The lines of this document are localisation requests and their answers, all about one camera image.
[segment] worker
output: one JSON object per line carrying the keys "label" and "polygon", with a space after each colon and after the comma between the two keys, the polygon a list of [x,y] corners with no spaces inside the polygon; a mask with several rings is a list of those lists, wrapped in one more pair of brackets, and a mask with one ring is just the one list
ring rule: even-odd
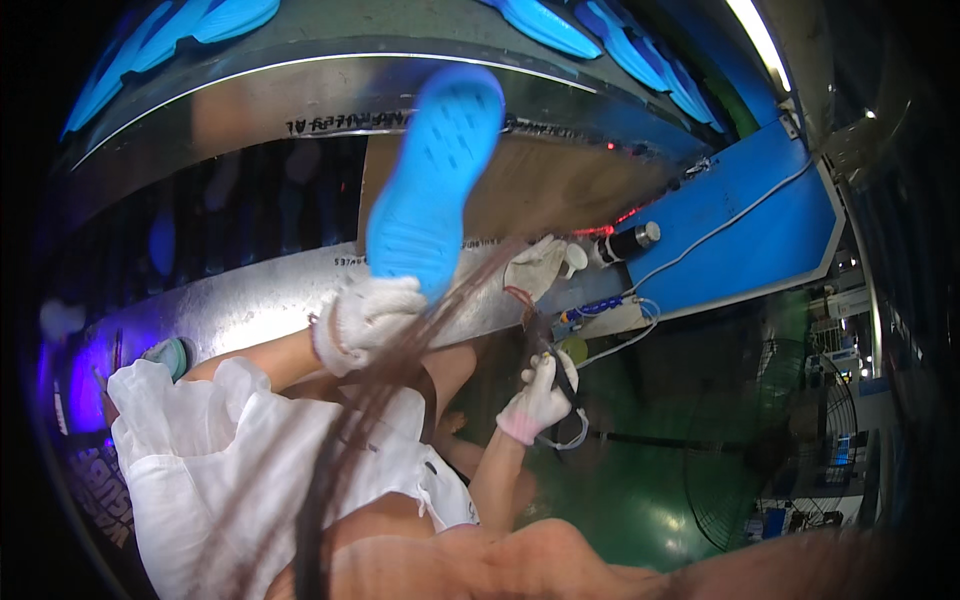
{"label": "worker", "polygon": [[[391,351],[382,348],[384,342],[425,307],[414,277],[370,277],[341,290],[309,327],[204,361],[177,384],[164,365],[146,360],[110,378],[108,395],[119,413],[111,429],[130,488],[137,544],[162,600],[185,597],[195,585],[201,597],[211,595],[203,578],[197,580],[196,566],[238,492],[255,499],[242,504],[240,516],[220,532],[223,543],[209,572],[228,573],[276,531],[248,594],[263,597],[293,559],[294,517],[318,447],[330,424],[350,410],[344,404],[357,390],[335,387],[332,401],[311,399],[309,390],[324,378],[304,378],[363,370],[380,350]],[[576,385],[576,369],[560,356]],[[386,534],[426,539],[479,523],[509,531],[533,495],[531,478],[521,477],[524,450],[569,412],[570,403],[553,385],[556,360],[535,356],[522,374],[526,387],[497,417],[486,450],[448,431],[439,432],[435,445],[424,444],[424,431],[433,433],[475,362],[469,345],[427,353],[413,387],[396,391],[364,445],[353,485],[330,517],[335,548]],[[424,396],[435,397],[434,410],[427,410]],[[424,422],[431,413],[436,417]],[[267,466],[258,468],[268,455]]]}

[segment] green floor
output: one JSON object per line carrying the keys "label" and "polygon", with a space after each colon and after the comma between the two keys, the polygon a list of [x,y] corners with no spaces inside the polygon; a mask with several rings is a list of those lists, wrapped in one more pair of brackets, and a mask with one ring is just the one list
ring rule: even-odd
{"label": "green floor", "polygon": [[[737,353],[742,350],[733,340],[743,346],[755,342],[744,341],[740,330],[755,324],[759,329],[762,316],[772,316],[789,337],[802,337],[805,323],[804,294],[778,295],[762,306],[764,315],[755,319],[720,323],[707,332],[651,335],[636,351],[584,369],[581,392],[591,427],[681,440],[688,435],[727,442],[745,439],[752,429],[743,423],[738,427],[737,416],[744,423],[749,420],[756,401],[741,397],[739,389],[732,393],[731,386],[718,379],[735,370],[731,365],[740,360]],[[458,434],[463,439],[484,444],[495,427],[493,417],[517,391],[523,352],[519,336],[518,331],[505,332],[480,348],[476,375],[451,404],[451,410],[468,417]],[[663,373],[671,368],[673,372]],[[712,383],[706,385],[708,378]],[[698,401],[701,408],[694,420]],[[717,424],[721,416],[728,417],[722,426]],[[688,462],[686,476],[684,451],[669,447],[588,439],[564,458],[561,463],[543,447],[528,452],[525,466],[537,477],[538,493],[517,525],[548,517],[568,520],[610,563],[669,571],[717,554],[697,527],[689,492],[698,502],[721,504],[730,522],[743,522],[753,506],[753,495],[744,491],[756,483],[736,456]]]}

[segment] gloved hand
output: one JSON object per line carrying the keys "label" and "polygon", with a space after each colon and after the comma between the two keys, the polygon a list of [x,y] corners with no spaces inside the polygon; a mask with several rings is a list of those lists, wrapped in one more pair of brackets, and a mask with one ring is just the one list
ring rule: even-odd
{"label": "gloved hand", "polygon": [[[565,352],[557,350],[557,355],[576,392],[580,384],[576,366]],[[526,369],[520,374],[527,385],[496,416],[496,424],[504,433],[526,445],[532,445],[539,432],[566,417],[571,408],[564,393],[554,388],[557,361],[553,356],[535,354],[530,358],[530,366],[533,369]]]}
{"label": "gloved hand", "polygon": [[426,308],[416,277],[354,281],[313,322],[313,348],[338,377],[363,369],[383,343]]}

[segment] cable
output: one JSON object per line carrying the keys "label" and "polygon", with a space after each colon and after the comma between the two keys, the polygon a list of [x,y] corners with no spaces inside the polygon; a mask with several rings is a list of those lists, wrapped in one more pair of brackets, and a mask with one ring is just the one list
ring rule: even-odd
{"label": "cable", "polygon": [[581,424],[580,435],[578,435],[576,438],[574,438],[570,442],[566,444],[560,444],[557,442],[552,442],[542,435],[538,435],[537,439],[540,440],[542,444],[548,445],[551,448],[554,448],[555,450],[572,450],[573,448],[579,446],[587,438],[587,432],[590,429],[590,421],[587,420],[587,411],[585,411],[583,408],[577,409],[577,416],[580,417],[580,424]]}
{"label": "cable", "polygon": [[[751,210],[753,210],[754,208],[756,208],[757,206],[759,206],[760,203],[762,203],[764,200],[766,200],[767,198],[770,198],[772,195],[774,195],[774,194],[776,194],[778,191],[780,191],[780,189],[783,188],[787,183],[789,183],[790,181],[795,180],[795,179],[798,178],[799,176],[801,176],[801,175],[803,175],[804,173],[806,173],[806,170],[809,169],[810,166],[816,161],[816,158],[817,158],[817,155],[810,155],[809,160],[804,164],[804,166],[802,166],[802,167],[800,168],[799,171],[797,171],[797,172],[794,173],[793,175],[790,175],[790,176],[788,176],[788,177],[780,180],[779,183],[777,183],[776,185],[774,185],[773,187],[771,187],[769,190],[767,190],[767,193],[765,193],[764,195],[760,196],[759,198],[757,198],[756,200],[754,200],[752,203],[750,203],[750,205],[748,205],[746,208],[744,208],[744,209],[741,210],[740,212],[738,212],[738,213],[736,213],[735,215],[733,215],[733,216],[730,218],[729,221],[727,221],[726,223],[722,224],[720,227],[715,228],[714,230],[710,231],[709,233],[707,233],[706,235],[704,235],[703,237],[701,237],[700,239],[698,239],[696,242],[690,244],[689,247],[687,247],[686,250],[684,250],[683,252],[680,253],[680,256],[677,256],[677,257],[674,258],[673,260],[670,260],[670,261],[668,261],[668,262],[663,263],[662,265],[660,265],[659,267],[657,267],[656,269],[654,269],[653,271],[651,271],[651,272],[648,273],[647,275],[643,276],[643,278],[642,278],[640,281],[638,281],[637,283],[635,283],[629,290],[625,291],[625,292],[622,294],[622,296],[629,296],[630,294],[633,294],[634,292],[636,292],[636,289],[637,289],[638,287],[640,287],[640,285],[643,284],[644,281],[646,281],[646,280],[649,279],[650,277],[656,275],[657,273],[660,273],[660,272],[662,272],[662,271],[665,271],[666,269],[669,269],[670,267],[674,266],[675,264],[677,264],[678,262],[680,262],[681,260],[683,260],[688,254],[690,254],[691,252],[693,252],[693,249],[694,249],[694,248],[696,248],[697,246],[700,246],[701,244],[703,244],[704,242],[706,242],[707,240],[709,240],[711,237],[713,237],[714,235],[716,235],[716,234],[719,233],[720,231],[723,231],[724,229],[728,228],[729,226],[733,225],[734,223],[736,223],[737,221],[739,221],[740,219],[742,219],[748,212],[750,212]],[[590,358],[588,358],[588,359],[585,360],[584,362],[582,362],[582,363],[580,363],[579,365],[577,365],[577,369],[578,369],[578,370],[580,370],[580,369],[582,369],[583,367],[589,365],[589,364],[592,363],[593,361],[596,361],[596,360],[599,360],[599,359],[601,359],[601,358],[604,358],[605,356],[610,356],[611,354],[613,354],[613,353],[615,353],[615,352],[619,352],[620,350],[626,348],[626,347],[629,346],[630,344],[635,344],[636,342],[639,342],[639,341],[642,340],[643,338],[645,338],[645,337],[647,337],[648,335],[650,335],[650,332],[653,331],[654,327],[657,326],[657,323],[660,322],[660,306],[657,305],[656,302],[654,302],[654,301],[652,301],[652,300],[650,300],[650,299],[641,298],[641,299],[640,299],[640,311],[641,311],[642,313],[648,315],[648,316],[650,315],[650,313],[643,308],[643,303],[644,303],[644,302],[648,302],[648,303],[652,304],[652,305],[657,309],[657,314],[656,314],[656,316],[651,316],[651,318],[653,319],[653,322],[650,324],[650,326],[648,326],[646,329],[644,329],[642,333],[640,333],[639,335],[637,335],[637,336],[635,336],[635,337],[627,340],[627,341],[624,342],[623,344],[619,344],[619,345],[617,345],[617,346],[614,346],[613,348],[604,350],[604,351],[600,352],[599,354],[597,354],[596,356],[590,356]]]}
{"label": "cable", "polygon": [[744,217],[744,215],[746,215],[748,212],[750,212],[751,210],[753,210],[754,208],[756,208],[757,206],[759,206],[759,204],[760,204],[761,202],[763,202],[763,201],[766,200],[767,198],[770,198],[770,196],[772,196],[773,194],[777,193],[777,192],[778,192],[782,187],[784,187],[787,183],[789,183],[790,181],[795,180],[795,179],[798,178],[799,176],[801,176],[801,175],[803,175],[804,173],[806,173],[806,170],[810,168],[810,165],[813,164],[815,158],[816,158],[816,156],[811,155],[811,156],[810,156],[810,160],[808,160],[808,161],[806,162],[806,164],[805,164],[803,167],[800,168],[800,171],[797,171],[797,172],[794,173],[793,175],[791,175],[791,176],[789,176],[789,177],[781,180],[780,183],[778,183],[777,185],[774,185],[773,187],[771,187],[770,190],[769,190],[766,194],[760,196],[759,198],[757,198],[756,200],[754,200],[749,206],[747,206],[746,208],[744,208],[744,209],[741,210],[740,212],[738,212],[738,213],[736,213],[735,215],[733,215],[733,216],[730,218],[729,221],[727,221],[726,223],[724,223],[724,224],[721,225],[720,227],[714,229],[713,231],[711,231],[711,232],[708,233],[707,235],[703,236],[702,238],[700,238],[700,239],[697,240],[696,242],[690,244],[690,246],[689,246],[686,250],[684,250],[683,252],[681,252],[680,256],[677,256],[676,258],[674,258],[673,260],[671,260],[671,261],[669,261],[669,262],[663,263],[662,265],[660,265],[659,267],[657,267],[656,269],[654,269],[653,271],[651,271],[651,272],[648,273],[647,275],[643,276],[643,278],[642,278],[640,281],[638,281],[637,283],[635,283],[632,288],[630,288],[629,290],[627,290],[626,292],[624,292],[623,295],[624,295],[624,296],[627,296],[628,294],[632,294],[633,292],[636,291],[636,288],[640,287],[640,285],[643,284],[644,281],[646,281],[646,280],[649,279],[650,277],[656,275],[657,273],[660,273],[661,271],[664,271],[664,270],[666,270],[666,269],[674,266],[675,264],[677,264],[678,262],[680,262],[681,260],[683,260],[684,257],[686,257],[688,254],[690,254],[690,253],[693,251],[694,248],[696,248],[697,246],[700,246],[701,244],[703,244],[704,242],[706,242],[707,240],[709,240],[711,237],[713,237],[714,235],[716,235],[716,234],[719,233],[720,231],[723,231],[724,229],[728,228],[729,226],[733,225],[734,223],[736,223],[737,221],[739,221],[740,219],[742,219],[742,218]]}
{"label": "cable", "polygon": [[[650,314],[650,311],[647,310],[647,309],[643,306],[643,303],[644,303],[644,302],[648,302],[649,304],[653,305],[653,307],[657,310],[657,314]],[[610,356],[610,355],[613,354],[614,352],[619,352],[620,350],[626,348],[626,347],[629,346],[630,344],[635,344],[636,342],[639,342],[639,341],[642,340],[643,338],[645,338],[645,337],[647,337],[648,335],[650,335],[650,332],[653,331],[653,330],[654,330],[654,327],[657,326],[657,323],[660,322],[660,305],[657,304],[656,302],[648,299],[648,298],[641,298],[641,299],[640,299],[640,312],[643,313],[643,314],[645,314],[645,315],[647,315],[648,317],[650,317],[650,318],[653,320],[653,322],[650,323],[650,325],[649,325],[646,329],[644,329],[642,333],[640,333],[639,335],[637,335],[637,336],[635,336],[635,337],[633,337],[633,338],[630,338],[629,340],[627,340],[627,341],[624,342],[623,344],[619,344],[619,345],[617,345],[617,346],[614,346],[613,348],[606,349],[606,350],[600,352],[599,354],[597,354],[597,355],[595,355],[595,356],[590,356],[590,358],[588,358],[588,359],[585,360],[584,362],[582,362],[582,363],[580,363],[579,365],[577,365],[577,370],[582,369],[583,367],[589,365],[589,364],[592,363],[593,361],[600,360],[601,358],[603,358],[603,357],[605,357],[605,356]]]}

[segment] long brown hair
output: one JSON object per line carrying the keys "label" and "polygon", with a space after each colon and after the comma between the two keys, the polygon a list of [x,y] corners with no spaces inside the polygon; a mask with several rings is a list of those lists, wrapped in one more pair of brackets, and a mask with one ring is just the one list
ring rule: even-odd
{"label": "long brown hair", "polygon": [[[346,400],[344,410],[340,411],[327,430],[324,440],[317,451],[313,463],[312,476],[307,487],[306,497],[299,507],[285,507],[274,516],[270,533],[259,542],[252,556],[246,558],[227,574],[217,586],[225,597],[243,598],[252,584],[256,568],[275,541],[276,532],[284,515],[297,511],[296,544],[297,553],[293,560],[295,574],[295,592],[301,599],[318,600],[329,594],[329,564],[331,555],[330,539],[324,536],[324,523],[327,517],[336,512],[347,490],[351,474],[358,459],[357,448],[363,447],[377,420],[383,415],[392,397],[402,387],[406,373],[417,372],[420,360],[429,350],[430,343],[437,337],[445,325],[450,323],[461,311],[465,303],[497,273],[499,267],[524,248],[520,240],[507,240],[481,263],[473,273],[450,290],[423,318],[401,331],[385,344],[390,351],[380,352],[367,366],[358,380],[356,393]],[[328,384],[337,385],[335,381]],[[300,418],[305,404],[295,411],[278,428],[268,447],[272,447]],[[271,460],[270,452],[264,452],[255,467],[242,478],[237,491],[233,494],[224,512],[220,515],[204,552],[195,568],[193,597],[201,597],[209,589],[201,588],[201,575],[209,571],[216,554],[224,543],[223,532],[237,518],[239,507],[245,501],[251,501],[246,492],[256,477]]]}

